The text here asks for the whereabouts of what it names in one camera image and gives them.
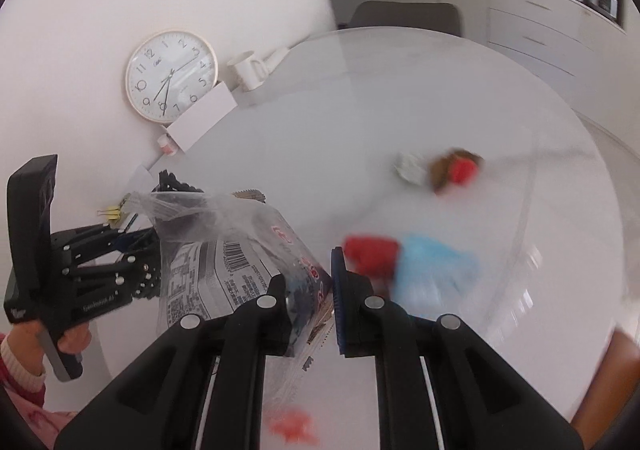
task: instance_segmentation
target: clock face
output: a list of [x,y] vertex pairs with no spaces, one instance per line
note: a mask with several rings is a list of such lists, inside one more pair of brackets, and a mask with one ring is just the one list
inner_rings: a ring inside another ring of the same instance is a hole
[[131,105],[146,119],[172,123],[218,81],[213,49],[186,31],[165,31],[133,53],[125,80]]

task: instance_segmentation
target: blue cloth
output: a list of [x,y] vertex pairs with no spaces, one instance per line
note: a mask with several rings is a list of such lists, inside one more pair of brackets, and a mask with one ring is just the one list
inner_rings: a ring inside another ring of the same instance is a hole
[[458,313],[478,280],[476,257],[418,235],[405,237],[396,264],[392,299],[409,314],[435,320]]

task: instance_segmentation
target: white box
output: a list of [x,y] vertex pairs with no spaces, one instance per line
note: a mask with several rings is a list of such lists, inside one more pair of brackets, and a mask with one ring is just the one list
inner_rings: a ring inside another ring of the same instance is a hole
[[166,128],[177,145],[187,152],[209,129],[236,107],[224,82],[217,84]]

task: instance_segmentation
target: screw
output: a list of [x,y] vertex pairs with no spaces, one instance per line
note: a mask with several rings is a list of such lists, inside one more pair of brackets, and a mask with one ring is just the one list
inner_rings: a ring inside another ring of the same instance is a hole
[[364,305],[369,309],[382,309],[385,305],[385,299],[381,296],[367,296],[364,300]]
[[200,325],[200,317],[197,315],[183,316],[180,320],[180,327],[183,329],[193,329]]
[[444,315],[442,318],[440,318],[440,323],[445,329],[455,331],[460,327],[460,318],[455,315]]
[[258,298],[256,303],[258,307],[261,307],[262,309],[271,309],[273,306],[275,306],[278,303],[278,301],[274,296],[262,295],[260,298]]

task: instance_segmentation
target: red fragment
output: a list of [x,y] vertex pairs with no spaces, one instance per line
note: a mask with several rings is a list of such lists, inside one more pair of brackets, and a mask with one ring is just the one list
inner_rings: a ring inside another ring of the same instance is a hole
[[343,243],[344,256],[356,265],[355,271],[370,278],[392,280],[400,244],[385,237],[347,237]]
[[314,433],[311,416],[300,408],[284,410],[279,416],[271,419],[269,430],[272,434],[283,436],[285,443],[303,442],[318,445],[320,442]]
[[478,175],[478,166],[470,159],[459,157],[449,165],[449,181],[466,185]]

